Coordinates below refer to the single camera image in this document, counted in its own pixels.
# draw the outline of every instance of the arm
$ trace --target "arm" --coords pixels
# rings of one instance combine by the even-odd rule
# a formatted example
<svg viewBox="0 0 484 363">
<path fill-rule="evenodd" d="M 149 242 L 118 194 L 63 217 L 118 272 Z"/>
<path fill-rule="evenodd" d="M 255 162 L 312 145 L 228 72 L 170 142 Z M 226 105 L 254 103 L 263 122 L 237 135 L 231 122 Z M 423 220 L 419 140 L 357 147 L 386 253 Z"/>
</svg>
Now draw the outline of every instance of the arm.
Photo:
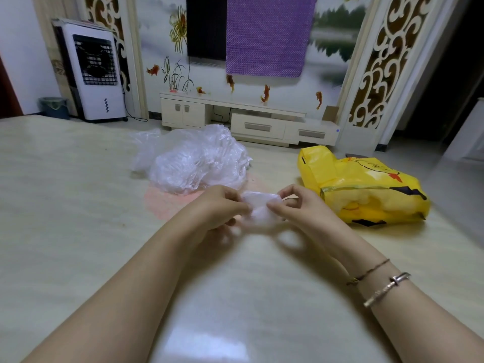
<svg viewBox="0 0 484 363">
<path fill-rule="evenodd" d="M 298 198 L 268 207 L 322 245 L 350 276 L 360 276 L 386 257 L 357 235 L 313 191 L 298 185 L 282 189 L 282 198 Z M 401 274 L 387 263 L 358 284 L 368 299 Z M 478 362 L 484 357 L 484 341 L 440 307 L 410 280 L 403 281 L 372 305 L 372 311 L 404 363 Z"/>
<path fill-rule="evenodd" d="M 23 361 L 146 361 L 190 252 L 207 231 L 251 211 L 233 189 L 214 186 L 184 207 Z"/>
</svg>

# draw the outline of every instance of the blue trash can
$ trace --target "blue trash can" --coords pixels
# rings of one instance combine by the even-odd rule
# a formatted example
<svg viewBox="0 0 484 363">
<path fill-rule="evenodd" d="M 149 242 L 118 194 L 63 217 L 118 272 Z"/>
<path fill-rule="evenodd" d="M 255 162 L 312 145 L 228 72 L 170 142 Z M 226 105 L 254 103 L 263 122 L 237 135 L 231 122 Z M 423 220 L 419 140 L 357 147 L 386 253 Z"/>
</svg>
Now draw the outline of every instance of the blue trash can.
<svg viewBox="0 0 484 363">
<path fill-rule="evenodd" d="M 67 99 L 58 97 L 44 97 L 39 99 L 41 112 L 47 117 L 70 119 L 67 109 Z"/>
</svg>

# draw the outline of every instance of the air cooler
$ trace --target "air cooler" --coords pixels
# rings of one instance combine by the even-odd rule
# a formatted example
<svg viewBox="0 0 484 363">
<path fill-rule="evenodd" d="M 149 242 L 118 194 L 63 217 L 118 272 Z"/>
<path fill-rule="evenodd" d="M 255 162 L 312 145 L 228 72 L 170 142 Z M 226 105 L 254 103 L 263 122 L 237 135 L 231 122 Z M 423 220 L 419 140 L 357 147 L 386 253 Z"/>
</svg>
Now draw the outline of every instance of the air cooler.
<svg viewBox="0 0 484 363">
<path fill-rule="evenodd" d="M 53 19 L 52 25 L 79 118 L 127 120 L 113 33 L 75 20 Z"/>
</svg>

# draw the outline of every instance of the bracelet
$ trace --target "bracelet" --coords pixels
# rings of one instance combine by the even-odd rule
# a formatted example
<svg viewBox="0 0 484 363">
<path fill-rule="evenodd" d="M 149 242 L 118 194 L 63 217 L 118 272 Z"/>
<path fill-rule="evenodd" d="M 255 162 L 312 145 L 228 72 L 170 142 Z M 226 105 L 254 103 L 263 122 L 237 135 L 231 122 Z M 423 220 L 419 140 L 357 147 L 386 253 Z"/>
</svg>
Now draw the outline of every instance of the bracelet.
<svg viewBox="0 0 484 363">
<path fill-rule="evenodd" d="M 377 266 L 375 266 L 374 268 L 371 268 L 370 270 L 368 270 L 366 273 L 364 273 L 362 276 L 358 276 L 357 278 L 353 278 L 351 279 L 349 282 L 346 283 L 346 285 L 357 285 L 361 280 L 365 279 L 366 276 L 368 276 L 369 274 L 371 274 L 372 272 L 374 272 L 376 269 L 378 269 L 380 266 L 383 266 L 385 265 L 387 262 L 389 262 L 390 259 L 387 258 L 384 262 L 378 264 Z"/>
<path fill-rule="evenodd" d="M 390 284 L 384 287 L 381 290 L 377 290 L 373 295 L 365 302 L 363 305 L 368 308 L 371 307 L 373 303 L 377 302 L 378 300 L 382 299 L 386 294 L 393 289 L 393 287 L 398 287 L 399 283 L 403 280 L 407 280 L 410 278 L 409 273 L 402 273 L 398 276 L 392 276 L 390 278 Z"/>
</svg>

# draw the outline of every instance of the air cooler vent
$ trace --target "air cooler vent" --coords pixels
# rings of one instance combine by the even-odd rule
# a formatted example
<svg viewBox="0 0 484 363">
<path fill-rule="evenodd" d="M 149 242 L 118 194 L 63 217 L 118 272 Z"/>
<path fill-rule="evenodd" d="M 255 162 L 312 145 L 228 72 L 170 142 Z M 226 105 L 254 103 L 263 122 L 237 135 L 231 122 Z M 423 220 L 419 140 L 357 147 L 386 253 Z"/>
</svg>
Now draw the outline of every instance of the air cooler vent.
<svg viewBox="0 0 484 363">
<path fill-rule="evenodd" d="M 116 85 L 118 80 L 111 42 L 78 34 L 74 34 L 73 38 L 84 84 Z"/>
</svg>

